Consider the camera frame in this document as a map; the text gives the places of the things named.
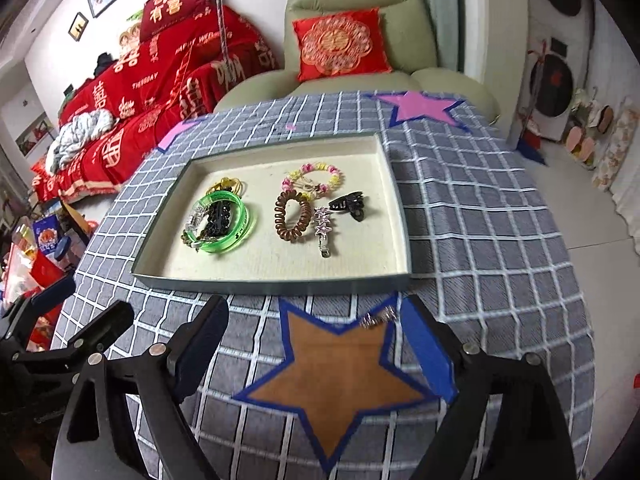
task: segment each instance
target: brown star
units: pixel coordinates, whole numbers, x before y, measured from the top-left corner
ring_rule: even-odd
[[[294,360],[247,398],[304,410],[325,457],[363,412],[425,400],[424,391],[382,366],[386,326],[336,334],[282,304],[281,315],[287,316]]]

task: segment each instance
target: red pillow with floral pattern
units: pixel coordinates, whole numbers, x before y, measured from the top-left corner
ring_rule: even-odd
[[[378,11],[350,10],[295,20],[293,29],[300,47],[298,81],[391,72]]]
[[[216,0],[149,0],[145,4],[140,25],[140,43],[177,22],[215,7]]]

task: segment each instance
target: shallow box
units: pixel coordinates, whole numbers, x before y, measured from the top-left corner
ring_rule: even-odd
[[[331,257],[323,258],[313,222],[296,242],[280,239],[274,206],[283,178],[307,162],[326,162],[342,172],[342,185],[313,206],[361,191],[365,219],[332,213]],[[222,254],[196,252],[180,234],[193,203],[224,176],[242,181],[242,200],[252,228]],[[328,173],[310,174],[326,182]],[[298,207],[287,204],[287,225]],[[132,273],[151,288],[226,294],[379,293],[407,288],[411,257],[396,181],[377,134],[292,140],[217,153],[190,161],[151,224]]]

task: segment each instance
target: pink and yellow beaded bracelet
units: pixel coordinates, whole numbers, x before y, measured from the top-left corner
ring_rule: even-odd
[[[307,173],[312,171],[328,171],[331,174],[329,182],[326,184],[318,184],[310,178],[305,177]],[[342,181],[342,173],[338,168],[325,162],[316,162],[315,164],[303,164],[299,170],[292,171],[282,181],[282,190],[290,191],[298,188],[301,194],[307,200],[315,200],[322,195],[326,195],[340,187]]]

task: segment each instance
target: table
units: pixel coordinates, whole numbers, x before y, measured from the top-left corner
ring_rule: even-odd
[[[149,290],[130,274],[146,230],[185,163],[193,157],[292,138],[379,131],[398,181],[409,230],[412,290],[462,341],[488,353],[545,360],[566,413],[577,468],[591,434],[594,355],[582,295],[562,236],[535,184],[475,108],[453,111],[465,126],[427,119],[389,128],[393,107],[360,92],[292,96],[235,108],[182,133],[166,154],[152,153],[115,200],[80,263],[78,292],[68,300],[54,346],[111,301],[131,302],[134,326],[109,357],[139,354],[167,341],[208,296]],[[307,312],[344,323],[382,296],[286,298]],[[204,387],[182,408],[223,479],[324,478],[295,416],[231,399],[283,357],[278,299],[230,296],[230,322]],[[394,361],[420,369],[399,328]],[[135,398],[136,436],[153,476],[158,456]],[[495,429],[489,406],[467,478],[477,474]],[[444,416],[428,404],[366,418],[330,478],[408,478]]]

